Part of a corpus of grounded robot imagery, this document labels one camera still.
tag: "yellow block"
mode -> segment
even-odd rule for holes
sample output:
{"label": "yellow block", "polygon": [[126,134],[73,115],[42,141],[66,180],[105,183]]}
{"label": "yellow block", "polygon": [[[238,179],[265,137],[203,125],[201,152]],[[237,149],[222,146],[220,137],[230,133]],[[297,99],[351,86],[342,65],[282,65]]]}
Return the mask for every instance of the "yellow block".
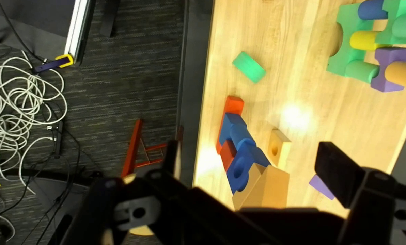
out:
{"label": "yellow block", "polygon": [[378,31],[355,31],[350,36],[350,46],[358,50],[373,51],[380,47],[380,44],[376,43],[377,33]]}
{"label": "yellow block", "polygon": [[241,191],[235,191],[233,194],[233,205],[234,208],[239,209],[248,195],[253,191],[257,180],[260,179],[261,174],[264,172],[267,167],[253,163],[252,167],[248,169],[248,183]]}
{"label": "yellow block", "polygon": [[392,62],[384,70],[385,78],[406,86],[406,62]]}
{"label": "yellow block", "polygon": [[235,209],[245,206],[286,206],[288,174],[272,165],[253,163],[249,168],[249,180],[242,191],[233,194]]}
{"label": "yellow block", "polygon": [[290,140],[278,129],[271,130],[267,156],[272,165],[286,163],[290,150]]}

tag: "black cable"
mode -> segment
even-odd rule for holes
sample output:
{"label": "black cable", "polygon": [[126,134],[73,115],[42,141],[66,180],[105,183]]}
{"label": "black cable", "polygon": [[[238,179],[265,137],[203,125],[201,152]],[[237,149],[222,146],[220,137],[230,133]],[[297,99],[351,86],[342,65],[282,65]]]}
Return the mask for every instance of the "black cable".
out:
{"label": "black cable", "polygon": [[21,36],[16,32],[15,27],[12,25],[12,21],[9,20],[8,14],[6,14],[6,10],[2,7],[2,3],[0,1],[0,9],[1,9],[1,13],[4,16],[4,18],[6,20],[8,25],[10,27],[13,35],[16,36],[16,39],[20,42],[20,44],[34,56],[36,58],[39,62],[43,62],[43,58],[38,56],[32,50],[30,50],[27,47],[27,44],[24,43],[24,40],[21,39]]}
{"label": "black cable", "polygon": [[53,205],[50,205],[49,209],[46,209],[43,212],[43,214],[38,218],[38,221],[28,229],[27,235],[20,242],[21,245],[27,240],[27,238],[31,235],[31,232],[38,227],[38,224],[42,221],[42,218],[54,208],[54,205],[57,205],[57,201],[54,201]]}
{"label": "black cable", "polygon": [[10,206],[8,206],[8,208],[5,208],[4,210],[1,210],[0,214],[5,213],[6,210],[15,208],[17,203],[21,202],[21,199],[23,199],[24,195],[25,195],[28,182],[30,182],[30,175],[27,176],[25,186],[23,187],[23,193],[21,193],[20,198],[19,198],[17,201],[15,201]]}
{"label": "black cable", "polygon": [[36,245],[40,242],[43,233],[47,231],[49,225],[51,224],[51,220],[54,218],[55,213],[60,210],[60,208],[62,206],[64,201],[65,201],[66,197],[69,195],[70,187],[72,187],[72,183],[69,184],[69,187],[68,187],[65,195],[60,199],[60,202],[58,202],[57,208],[54,209],[51,217],[49,218],[47,224],[46,224],[45,228],[42,229],[42,232],[40,232],[40,235],[39,235],[39,238],[38,238],[38,240],[36,240]]}
{"label": "black cable", "polygon": [[21,193],[20,198],[19,198],[17,201],[15,201],[10,206],[8,206],[8,208],[5,208],[4,210],[1,210],[0,214],[8,212],[9,209],[15,208],[17,203],[20,203],[20,202],[23,201],[23,198],[24,198],[24,195],[25,195],[25,191],[27,191],[27,187],[28,187],[28,183],[30,183],[30,182],[31,182],[31,180],[40,172],[40,171],[42,171],[42,168],[38,169],[36,174],[35,174],[32,178],[31,178],[31,175],[27,175],[27,180],[25,180],[25,184],[24,184],[24,187],[23,187],[23,193]]}

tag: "orange block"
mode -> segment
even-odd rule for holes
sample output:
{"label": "orange block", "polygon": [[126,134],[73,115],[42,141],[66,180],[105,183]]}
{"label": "orange block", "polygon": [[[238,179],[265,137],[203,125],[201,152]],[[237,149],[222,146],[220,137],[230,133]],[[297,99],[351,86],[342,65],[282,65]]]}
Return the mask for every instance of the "orange block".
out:
{"label": "orange block", "polygon": [[220,152],[222,164],[224,165],[226,171],[230,167],[234,156],[235,156],[234,145],[233,145],[231,140],[226,140],[222,144],[222,152]]}
{"label": "orange block", "polygon": [[224,103],[224,111],[230,114],[241,114],[243,108],[243,100],[239,96],[228,95]]}

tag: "blue block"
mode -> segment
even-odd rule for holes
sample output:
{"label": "blue block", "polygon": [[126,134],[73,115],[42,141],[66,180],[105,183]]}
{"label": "blue block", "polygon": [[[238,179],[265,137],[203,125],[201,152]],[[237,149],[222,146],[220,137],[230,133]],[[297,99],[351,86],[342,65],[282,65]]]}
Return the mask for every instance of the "blue block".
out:
{"label": "blue block", "polygon": [[222,122],[222,129],[218,138],[219,144],[223,144],[227,138],[231,140],[235,150],[238,150],[243,144],[256,145],[256,141],[246,130],[246,123],[238,114],[224,114],[224,119]]}
{"label": "blue block", "polygon": [[263,165],[269,164],[260,148],[256,145],[243,144],[239,150],[235,152],[235,156],[226,171],[231,193],[242,190],[246,186],[248,169],[253,163]]}
{"label": "blue block", "polygon": [[388,12],[382,9],[382,0],[365,0],[358,6],[358,16],[362,20],[387,18]]}

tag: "gray carpet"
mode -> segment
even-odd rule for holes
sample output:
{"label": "gray carpet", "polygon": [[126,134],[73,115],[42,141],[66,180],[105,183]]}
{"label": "gray carpet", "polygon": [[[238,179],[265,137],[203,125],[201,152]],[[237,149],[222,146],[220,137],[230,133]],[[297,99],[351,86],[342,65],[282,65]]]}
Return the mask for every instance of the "gray carpet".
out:
{"label": "gray carpet", "polygon": [[[182,3],[179,0],[121,1],[113,37],[99,33],[100,17],[98,2],[83,63],[62,70],[69,104],[65,125],[81,144],[80,165],[115,175],[136,118],[144,119],[145,142],[163,142],[175,134]],[[0,44],[0,54],[9,56],[19,51]],[[28,159],[39,159],[49,150],[49,144],[38,145]],[[66,135],[61,157],[43,167],[65,172],[68,165],[73,167],[76,154],[76,145]],[[2,193],[10,203],[19,198],[21,187],[17,182],[2,182]],[[16,236],[9,243],[20,243],[45,209],[28,193],[6,212],[16,227]],[[46,221],[39,223],[25,243],[38,239]],[[40,243],[46,243],[53,228],[50,225]],[[129,236],[124,243],[158,242]]]}

